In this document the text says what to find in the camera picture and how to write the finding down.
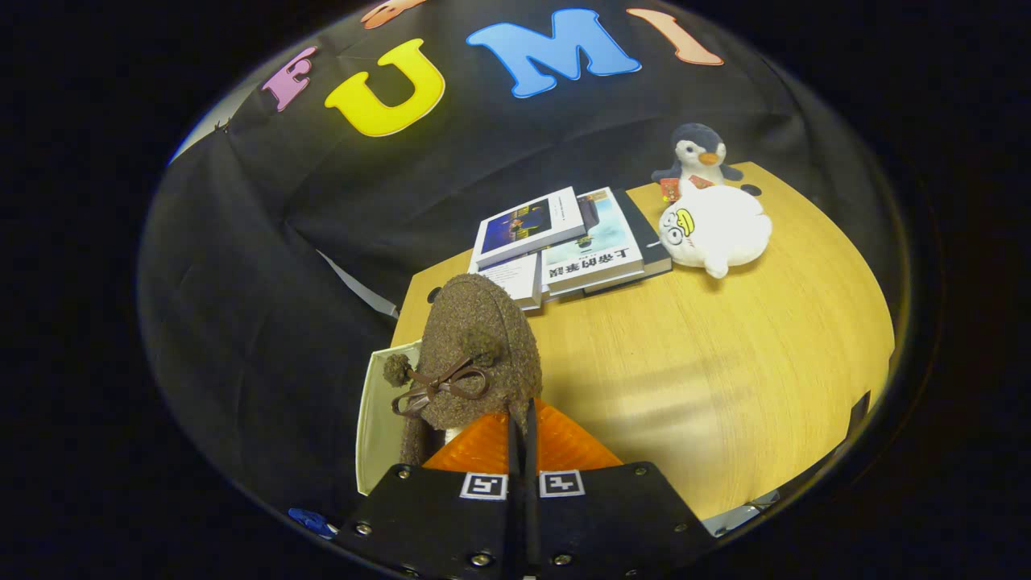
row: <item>brown fuzzy toy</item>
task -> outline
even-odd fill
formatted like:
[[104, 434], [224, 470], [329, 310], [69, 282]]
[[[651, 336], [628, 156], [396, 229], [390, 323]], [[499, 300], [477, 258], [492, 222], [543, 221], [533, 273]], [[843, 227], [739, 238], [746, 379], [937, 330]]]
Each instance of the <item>brown fuzzy toy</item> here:
[[[464, 428], [487, 413], [508, 413], [524, 434], [530, 400], [541, 391], [537, 342], [523, 311], [499, 285], [478, 274], [460, 274], [447, 281], [433, 301], [423, 334], [418, 373], [437, 378], [455, 364], [469, 364], [489, 378], [479, 399], [435, 393], [419, 417], [407, 418], [401, 463], [421, 466], [436, 451], [432, 430]], [[404, 385], [411, 367], [404, 355], [392, 355], [384, 377]], [[476, 393], [478, 375], [453, 382], [453, 389]], [[411, 388], [419, 388], [413, 381]]]

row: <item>screw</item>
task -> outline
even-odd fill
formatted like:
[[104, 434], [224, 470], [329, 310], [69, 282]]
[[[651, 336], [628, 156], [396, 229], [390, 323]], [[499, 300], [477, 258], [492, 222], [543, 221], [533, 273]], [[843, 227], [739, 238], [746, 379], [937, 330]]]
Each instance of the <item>screw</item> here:
[[475, 566], [476, 568], [484, 568], [485, 566], [491, 566], [494, 564], [494, 558], [491, 557], [490, 554], [480, 553], [474, 554], [471, 558], [469, 558], [469, 561], [471, 561], [472, 566]]

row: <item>brown ribbon bow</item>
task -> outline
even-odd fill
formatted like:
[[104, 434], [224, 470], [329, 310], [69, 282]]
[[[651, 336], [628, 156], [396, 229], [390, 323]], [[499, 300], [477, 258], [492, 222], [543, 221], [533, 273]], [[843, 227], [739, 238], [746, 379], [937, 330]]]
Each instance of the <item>brown ribbon bow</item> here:
[[[472, 360], [466, 357], [455, 365], [452, 365], [451, 369], [441, 373], [436, 379], [431, 379], [422, 373], [417, 373], [414, 370], [409, 369], [405, 374], [412, 381], [422, 383], [422, 386], [415, 387], [410, 391], [395, 398], [390, 404], [391, 408], [394, 409], [394, 413], [404, 417], [418, 417], [419, 412], [430, 404], [430, 401], [433, 399], [433, 396], [437, 395], [437, 391], [444, 391], [466, 400], [475, 400], [484, 397], [484, 394], [487, 393], [488, 388], [487, 373], [475, 367], [466, 367], [470, 363], [472, 363]], [[467, 393], [462, 389], [452, 389], [455, 381], [464, 379], [469, 375], [479, 375], [484, 378], [484, 384], [479, 387], [479, 389], [474, 393]], [[401, 411], [398, 408], [402, 399], [408, 400], [408, 407], [405, 408], [404, 411]]]

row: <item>yellow letter u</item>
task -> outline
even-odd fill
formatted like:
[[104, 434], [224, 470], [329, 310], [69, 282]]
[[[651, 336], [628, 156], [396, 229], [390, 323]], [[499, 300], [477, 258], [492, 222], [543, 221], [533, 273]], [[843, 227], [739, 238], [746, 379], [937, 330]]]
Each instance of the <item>yellow letter u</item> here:
[[440, 102], [444, 94], [444, 77], [419, 47], [422, 38], [413, 38], [391, 48], [376, 61], [379, 66], [392, 64], [415, 86], [408, 100], [397, 106], [387, 106], [376, 98], [365, 80], [368, 72], [359, 72], [341, 82], [326, 97], [326, 107], [336, 107], [364, 135], [383, 137], [396, 133], [426, 115]]

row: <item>stack of books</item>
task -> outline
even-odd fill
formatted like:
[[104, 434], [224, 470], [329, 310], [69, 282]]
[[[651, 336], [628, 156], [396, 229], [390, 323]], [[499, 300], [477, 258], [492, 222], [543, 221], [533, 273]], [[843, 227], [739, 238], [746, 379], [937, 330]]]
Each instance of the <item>stack of books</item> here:
[[607, 186], [580, 195], [565, 187], [484, 219], [469, 264], [525, 311], [670, 269], [647, 217]]

